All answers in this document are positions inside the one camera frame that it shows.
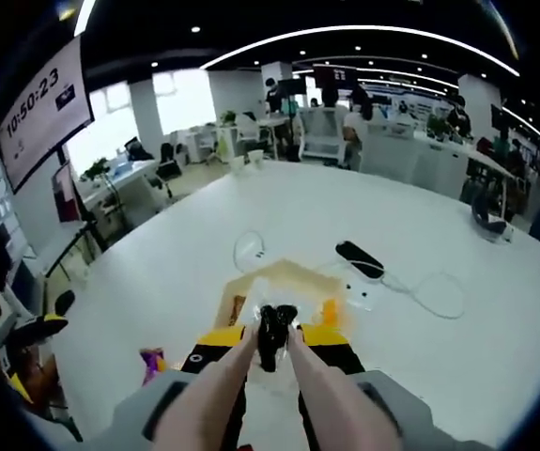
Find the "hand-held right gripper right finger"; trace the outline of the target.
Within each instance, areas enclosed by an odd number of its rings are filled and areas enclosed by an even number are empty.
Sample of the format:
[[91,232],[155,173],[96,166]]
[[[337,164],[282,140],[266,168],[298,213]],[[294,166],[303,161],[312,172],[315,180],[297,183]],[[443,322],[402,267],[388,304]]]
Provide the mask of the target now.
[[443,433],[419,400],[394,406],[365,374],[358,355],[334,329],[297,327],[299,412],[311,450],[441,450]]

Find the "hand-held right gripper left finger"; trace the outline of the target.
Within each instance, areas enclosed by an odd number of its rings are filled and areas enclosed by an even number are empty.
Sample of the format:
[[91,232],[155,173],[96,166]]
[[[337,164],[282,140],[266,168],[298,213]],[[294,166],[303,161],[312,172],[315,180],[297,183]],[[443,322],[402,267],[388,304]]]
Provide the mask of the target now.
[[178,370],[167,369],[117,407],[112,422],[114,450],[150,450],[162,415],[208,364],[220,360],[242,338],[235,325],[203,335]]

